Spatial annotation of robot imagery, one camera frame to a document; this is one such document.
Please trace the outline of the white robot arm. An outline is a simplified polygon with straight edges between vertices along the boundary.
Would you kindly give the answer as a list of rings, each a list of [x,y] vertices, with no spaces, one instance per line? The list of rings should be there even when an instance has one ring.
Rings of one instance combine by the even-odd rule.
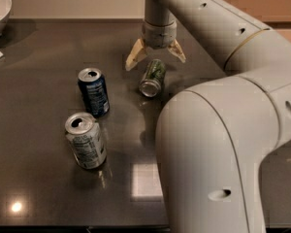
[[[178,93],[157,121],[171,233],[266,233],[259,168],[291,140],[291,43],[223,0],[145,0],[126,67],[147,49],[183,58],[179,24],[226,76]]]

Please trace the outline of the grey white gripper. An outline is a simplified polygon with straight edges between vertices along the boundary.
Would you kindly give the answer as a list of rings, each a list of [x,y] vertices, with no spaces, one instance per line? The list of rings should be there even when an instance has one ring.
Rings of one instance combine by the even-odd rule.
[[[176,40],[177,24],[156,26],[144,22],[142,27],[143,38],[138,39],[131,49],[126,62],[125,69],[132,70],[139,62],[147,57],[146,47],[152,49],[165,49],[168,47],[169,53],[177,57],[182,63],[186,61],[185,54]]]

